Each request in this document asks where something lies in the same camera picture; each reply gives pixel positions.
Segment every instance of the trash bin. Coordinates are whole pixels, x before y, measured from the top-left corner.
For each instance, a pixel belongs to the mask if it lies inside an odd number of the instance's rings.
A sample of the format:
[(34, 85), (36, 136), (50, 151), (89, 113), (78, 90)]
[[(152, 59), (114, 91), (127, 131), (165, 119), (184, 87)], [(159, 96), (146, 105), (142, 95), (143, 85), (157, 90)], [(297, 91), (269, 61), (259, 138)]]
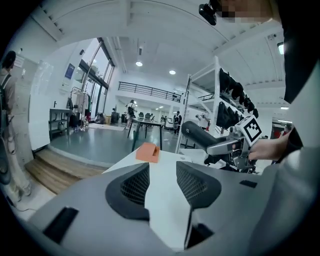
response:
[(110, 125), (110, 124), (111, 124), (111, 116), (107, 115), (107, 116), (105, 117), (105, 124), (106, 124), (106, 125)]

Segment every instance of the orange block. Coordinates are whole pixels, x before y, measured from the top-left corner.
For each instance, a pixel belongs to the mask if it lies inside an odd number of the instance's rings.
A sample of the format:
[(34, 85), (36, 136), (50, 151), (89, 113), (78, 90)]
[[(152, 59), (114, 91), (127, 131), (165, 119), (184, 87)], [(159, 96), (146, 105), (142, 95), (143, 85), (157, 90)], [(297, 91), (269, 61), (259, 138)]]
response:
[(158, 163), (160, 148), (153, 143), (145, 142), (136, 151), (135, 159), (150, 163)]

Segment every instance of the blue sign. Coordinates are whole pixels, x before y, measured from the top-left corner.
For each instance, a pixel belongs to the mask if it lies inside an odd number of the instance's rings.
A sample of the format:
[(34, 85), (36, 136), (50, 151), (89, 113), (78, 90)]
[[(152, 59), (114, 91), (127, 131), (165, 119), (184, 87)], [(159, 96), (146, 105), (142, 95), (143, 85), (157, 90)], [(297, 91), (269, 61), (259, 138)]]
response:
[(74, 73), (74, 70), (75, 70), (75, 66), (70, 63), (68, 68), (67, 68), (67, 70), (66, 70), (66, 72), (65, 72), (64, 77), (71, 79), (72, 78), (72, 74)]

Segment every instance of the wooden step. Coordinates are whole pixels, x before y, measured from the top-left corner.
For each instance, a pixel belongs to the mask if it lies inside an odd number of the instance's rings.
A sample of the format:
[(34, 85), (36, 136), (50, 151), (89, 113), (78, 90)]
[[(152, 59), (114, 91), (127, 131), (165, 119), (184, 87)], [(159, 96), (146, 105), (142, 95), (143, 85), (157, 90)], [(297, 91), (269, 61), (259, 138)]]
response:
[(106, 167), (90, 165), (67, 158), (49, 149), (42, 149), (37, 152), (35, 158), (59, 171), (80, 179), (102, 174), (107, 169)]
[(25, 169), (42, 185), (55, 194), (59, 194), (80, 178), (50, 167), (44, 162), (33, 159), (25, 164)]

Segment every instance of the mesh panel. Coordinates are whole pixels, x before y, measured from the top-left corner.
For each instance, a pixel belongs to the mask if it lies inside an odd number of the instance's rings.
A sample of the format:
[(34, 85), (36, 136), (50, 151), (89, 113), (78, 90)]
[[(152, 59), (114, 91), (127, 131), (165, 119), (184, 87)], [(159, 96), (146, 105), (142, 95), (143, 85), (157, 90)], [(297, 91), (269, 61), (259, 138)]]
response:
[(145, 169), (124, 181), (121, 193), (131, 202), (144, 206), (149, 183), (149, 170)]
[(194, 201), (208, 189), (208, 184), (200, 178), (190, 174), (177, 166), (176, 181), (188, 203), (192, 206)]

